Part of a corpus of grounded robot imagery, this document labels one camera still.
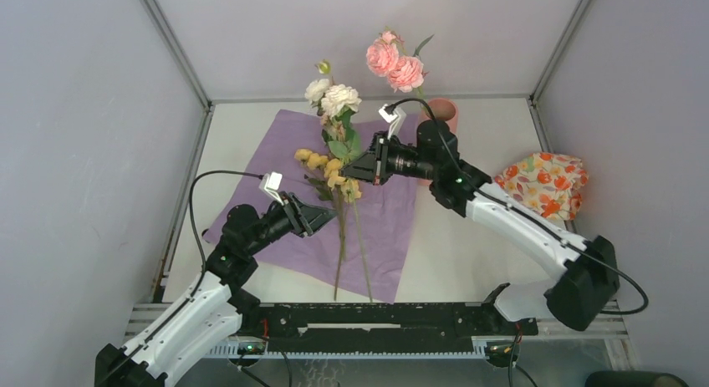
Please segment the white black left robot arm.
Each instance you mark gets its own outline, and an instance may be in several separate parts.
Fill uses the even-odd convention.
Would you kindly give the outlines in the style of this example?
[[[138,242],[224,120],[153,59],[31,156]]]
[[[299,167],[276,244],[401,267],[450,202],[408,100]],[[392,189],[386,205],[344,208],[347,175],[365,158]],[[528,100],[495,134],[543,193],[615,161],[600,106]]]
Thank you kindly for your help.
[[[285,192],[263,215],[247,204],[233,207],[203,270],[179,299],[121,347],[100,350],[95,385],[174,386],[217,343],[237,331],[255,332],[260,301],[243,286],[258,267],[256,254],[288,234],[310,237],[335,216]]]

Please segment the pink flower stem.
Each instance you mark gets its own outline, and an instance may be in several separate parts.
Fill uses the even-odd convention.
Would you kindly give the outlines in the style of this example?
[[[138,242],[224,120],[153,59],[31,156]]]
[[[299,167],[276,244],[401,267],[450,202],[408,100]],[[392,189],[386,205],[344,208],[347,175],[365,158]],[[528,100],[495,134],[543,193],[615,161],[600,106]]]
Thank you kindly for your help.
[[[421,60],[421,51],[434,37],[434,34],[428,36],[408,54],[402,36],[385,27],[366,50],[367,67],[372,74],[384,78],[394,92],[414,93],[424,99],[423,84],[428,72]]]

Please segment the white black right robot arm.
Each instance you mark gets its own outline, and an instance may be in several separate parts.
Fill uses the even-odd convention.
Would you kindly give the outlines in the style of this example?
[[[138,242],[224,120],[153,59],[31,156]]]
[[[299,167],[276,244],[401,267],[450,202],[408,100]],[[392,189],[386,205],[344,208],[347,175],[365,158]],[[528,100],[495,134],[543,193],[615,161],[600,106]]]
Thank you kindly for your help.
[[[517,321],[546,313],[585,331],[620,287],[613,244],[556,227],[515,200],[461,159],[447,125],[426,120],[416,132],[414,145],[388,131],[375,133],[369,149],[342,168],[343,176],[372,185],[394,175],[428,180],[441,206],[505,237],[547,273],[545,281],[503,284],[490,294],[492,304],[482,314],[491,332],[506,333]]]

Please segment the white flower stem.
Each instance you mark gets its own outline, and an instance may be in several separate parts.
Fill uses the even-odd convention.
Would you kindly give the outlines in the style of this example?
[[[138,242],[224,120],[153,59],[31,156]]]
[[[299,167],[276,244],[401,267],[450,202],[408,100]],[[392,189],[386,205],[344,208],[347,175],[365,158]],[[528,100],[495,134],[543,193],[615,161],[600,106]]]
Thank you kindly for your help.
[[[353,215],[364,269],[365,295],[372,303],[374,297],[358,210],[362,190],[358,181],[344,175],[344,166],[362,152],[360,135],[351,123],[353,115],[359,111],[362,99],[356,89],[335,82],[328,60],[317,62],[315,68],[320,77],[307,86],[304,98],[319,117],[320,136],[327,150],[318,153],[310,149],[299,149],[294,158],[306,170],[303,178],[314,188],[317,197],[330,203],[336,212],[339,248],[333,299],[337,299],[339,294],[342,267],[347,257],[348,221],[349,216]]]

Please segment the pink cylindrical vase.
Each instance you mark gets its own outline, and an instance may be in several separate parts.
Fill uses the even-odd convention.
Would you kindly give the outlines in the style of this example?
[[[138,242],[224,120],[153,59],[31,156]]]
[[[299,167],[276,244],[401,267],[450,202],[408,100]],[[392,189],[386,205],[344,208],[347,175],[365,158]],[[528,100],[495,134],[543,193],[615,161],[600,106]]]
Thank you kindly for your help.
[[[429,99],[427,100],[428,105],[431,107],[432,112],[434,116],[436,117],[437,120],[443,121],[449,128],[449,131],[452,134],[457,133],[457,125],[458,125],[458,107],[454,101],[451,99],[446,99],[446,98],[434,98],[434,99]],[[421,112],[419,113],[418,116],[418,125],[422,124],[425,121],[428,121],[430,119],[430,116],[428,115],[428,112],[424,106],[421,106]],[[419,139],[421,137],[418,136],[418,129],[419,126],[416,127],[416,144],[415,146],[419,146],[420,142]],[[418,180],[418,185],[419,186],[429,186],[431,184],[431,181],[428,180]]]

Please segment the pink purple wrapping paper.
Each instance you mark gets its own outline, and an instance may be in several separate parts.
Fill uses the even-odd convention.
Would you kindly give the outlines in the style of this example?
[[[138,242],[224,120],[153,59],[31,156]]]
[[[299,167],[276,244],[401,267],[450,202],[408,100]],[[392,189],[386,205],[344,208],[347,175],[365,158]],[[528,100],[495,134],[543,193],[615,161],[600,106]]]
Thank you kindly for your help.
[[[383,186],[360,183],[345,216],[322,172],[308,173],[297,149],[326,151],[319,118],[281,109],[247,171],[283,175],[281,201],[241,181],[203,234],[219,252],[301,272],[341,289],[393,303],[413,232],[416,181],[394,176]]]

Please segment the floral patterned cloth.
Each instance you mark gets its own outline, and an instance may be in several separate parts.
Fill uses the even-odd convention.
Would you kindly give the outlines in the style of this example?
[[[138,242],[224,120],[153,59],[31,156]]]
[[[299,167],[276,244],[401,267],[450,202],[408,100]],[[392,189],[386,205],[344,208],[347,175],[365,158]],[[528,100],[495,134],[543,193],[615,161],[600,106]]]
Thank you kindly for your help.
[[[571,155],[533,153],[493,180],[514,200],[550,221],[572,221],[589,180],[583,161]]]

